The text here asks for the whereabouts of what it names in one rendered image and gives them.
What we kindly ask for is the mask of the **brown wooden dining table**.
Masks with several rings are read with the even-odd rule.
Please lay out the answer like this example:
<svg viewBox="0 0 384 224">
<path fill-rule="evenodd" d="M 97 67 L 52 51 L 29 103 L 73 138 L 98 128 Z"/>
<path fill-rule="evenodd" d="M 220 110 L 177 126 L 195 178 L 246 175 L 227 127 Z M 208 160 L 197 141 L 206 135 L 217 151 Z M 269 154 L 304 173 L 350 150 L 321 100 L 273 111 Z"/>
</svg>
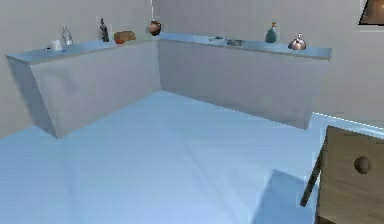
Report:
<svg viewBox="0 0 384 224">
<path fill-rule="evenodd" d="M 367 174 L 354 168 L 360 156 L 370 160 Z M 384 224 L 384 139 L 327 127 L 301 206 L 307 205 L 314 188 L 314 224 Z"/>
</svg>

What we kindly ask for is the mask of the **brown round pot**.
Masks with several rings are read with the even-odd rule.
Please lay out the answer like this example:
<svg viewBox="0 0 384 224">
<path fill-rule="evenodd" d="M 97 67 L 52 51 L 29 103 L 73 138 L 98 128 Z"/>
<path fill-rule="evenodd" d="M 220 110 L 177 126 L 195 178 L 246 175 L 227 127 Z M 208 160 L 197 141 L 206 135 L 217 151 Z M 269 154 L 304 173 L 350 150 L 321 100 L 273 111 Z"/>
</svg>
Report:
<svg viewBox="0 0 384 224">
<path fill-rule="evenodd" d="M 152 36 L 157 36 L 160 34 L 161 32 L 161 23 L 158 22 L 158 21 L 152 21 L 148 27 L 148 30 L 149 30 L 149 33 L 152 35 Z"/>
</svg>

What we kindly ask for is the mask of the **grey kitchen counter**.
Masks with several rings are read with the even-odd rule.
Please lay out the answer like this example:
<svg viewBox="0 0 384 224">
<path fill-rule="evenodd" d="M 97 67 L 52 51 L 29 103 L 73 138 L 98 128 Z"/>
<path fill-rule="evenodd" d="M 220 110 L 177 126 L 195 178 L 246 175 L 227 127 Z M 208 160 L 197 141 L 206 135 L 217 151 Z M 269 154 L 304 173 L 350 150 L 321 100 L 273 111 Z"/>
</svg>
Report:
<svg viewBox="0 0 384 224">
<path fill-rule="evenodd" d="M 35 125 L 62 138 L 160 90 L 305 129 L 331 54 L 324 47 L 162 33 L 6 58 Z"/>
</svg>

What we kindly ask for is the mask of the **brown bread loaf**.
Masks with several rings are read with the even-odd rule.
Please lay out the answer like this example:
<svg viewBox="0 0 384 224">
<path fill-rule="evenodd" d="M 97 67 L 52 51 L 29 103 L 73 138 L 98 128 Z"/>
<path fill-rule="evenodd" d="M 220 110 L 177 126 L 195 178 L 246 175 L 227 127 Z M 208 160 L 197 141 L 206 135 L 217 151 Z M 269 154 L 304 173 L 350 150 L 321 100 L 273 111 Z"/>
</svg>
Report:
<svg viewBox="0 0 384 224">
<path fill-rule="evenodd" d="M 120 31 L 114 34 L 114 41 L 116 44 L 123 44 L 126 41 L 135 40 L 136 35 L 133 31 Z"/>
</svg>

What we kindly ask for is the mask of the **teal soap bottle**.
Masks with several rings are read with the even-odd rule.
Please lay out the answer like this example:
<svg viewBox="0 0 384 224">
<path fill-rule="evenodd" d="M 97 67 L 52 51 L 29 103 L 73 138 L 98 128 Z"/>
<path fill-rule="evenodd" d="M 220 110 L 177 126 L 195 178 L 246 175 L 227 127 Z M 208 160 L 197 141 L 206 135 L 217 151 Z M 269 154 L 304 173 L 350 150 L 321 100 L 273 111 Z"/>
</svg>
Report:
<svg viewBox="0 0 384 224">
<path fill-rule="evenodd" d="M 271 25 L 271 28 L 268 30 L 266 34 L 265 41 L 267 43 L 275 43 L 277 40 L 277 30 L 276 30 L 276 23 L 273 22 Z"/>
</svg>

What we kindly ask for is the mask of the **dark bottle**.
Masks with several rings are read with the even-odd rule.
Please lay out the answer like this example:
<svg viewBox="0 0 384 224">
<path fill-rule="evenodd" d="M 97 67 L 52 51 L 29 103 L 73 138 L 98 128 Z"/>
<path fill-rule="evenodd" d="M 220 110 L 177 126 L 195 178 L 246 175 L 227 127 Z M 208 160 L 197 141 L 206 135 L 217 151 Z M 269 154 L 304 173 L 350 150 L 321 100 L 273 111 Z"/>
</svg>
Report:
<svg viewBox="0 0 384 224">
<path fill-rule="evenodd" d="M 103 42 L 109 42 L 109 34 L 107 26 L 104 23 L 104 18 L 100 18 L 100 30 L 101 30 L 101 38 Z"/>
</svg>

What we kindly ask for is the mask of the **silver kettle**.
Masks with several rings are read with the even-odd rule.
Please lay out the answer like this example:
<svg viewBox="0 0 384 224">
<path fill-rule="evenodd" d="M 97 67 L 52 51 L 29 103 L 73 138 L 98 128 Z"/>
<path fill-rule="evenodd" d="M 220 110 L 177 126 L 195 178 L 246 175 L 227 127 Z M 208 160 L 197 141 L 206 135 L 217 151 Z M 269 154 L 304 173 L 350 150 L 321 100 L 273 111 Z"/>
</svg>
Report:
<svg viewBox="0 0 384 224">
<path fill-rule="evenodd" d="M 292 50 L 305 50 L 306 42 L 303 39 L 303 35 L 299 33 L 297 37 L 289 43 L 288 48 Z"/>
</svg>

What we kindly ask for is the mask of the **clear glass bottle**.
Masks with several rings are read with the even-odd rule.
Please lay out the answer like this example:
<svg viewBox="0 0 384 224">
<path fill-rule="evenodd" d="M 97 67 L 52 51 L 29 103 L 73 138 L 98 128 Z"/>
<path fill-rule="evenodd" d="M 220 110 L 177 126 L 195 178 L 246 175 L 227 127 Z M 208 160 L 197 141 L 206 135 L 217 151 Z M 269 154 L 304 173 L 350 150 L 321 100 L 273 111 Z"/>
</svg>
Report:
<svg viewBox="0 0 384 224">
<path fill-rule="evenodd" d="M 62 26 L 62 37 L 63 37 L 63 41 L 64 41 L 65 46 L 73 44 L 72 35 L 65 25 Z"/>
</svg>

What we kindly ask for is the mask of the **brown potato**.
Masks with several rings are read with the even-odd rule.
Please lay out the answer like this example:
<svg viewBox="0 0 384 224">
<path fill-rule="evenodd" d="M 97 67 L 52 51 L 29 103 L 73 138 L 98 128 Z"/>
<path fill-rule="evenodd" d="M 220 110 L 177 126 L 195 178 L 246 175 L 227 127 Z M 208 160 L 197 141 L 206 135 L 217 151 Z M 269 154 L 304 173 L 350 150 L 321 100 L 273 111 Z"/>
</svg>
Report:
<svg viewBox="0 0 384 224">
<path fill-rule="evenodd" d="M 360 156 L 354 161 L 354 168 L 360 174 L 367 174 L 370 171 L 370 160 L 365 156 Z"/>
</svg>

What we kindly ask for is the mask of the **framed wall picture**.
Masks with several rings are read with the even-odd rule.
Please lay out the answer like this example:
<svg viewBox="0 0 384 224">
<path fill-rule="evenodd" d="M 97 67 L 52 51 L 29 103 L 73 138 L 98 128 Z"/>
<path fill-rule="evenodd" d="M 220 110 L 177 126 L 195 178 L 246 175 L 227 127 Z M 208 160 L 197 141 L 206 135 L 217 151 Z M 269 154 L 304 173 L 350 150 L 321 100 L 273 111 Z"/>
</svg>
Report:
<svg viewBox="0 0 384 224">
<path fill-rule="evenodd" d="M 384 26 L 384 0 L 365 0 L 359 24 Z"/>
</svg>

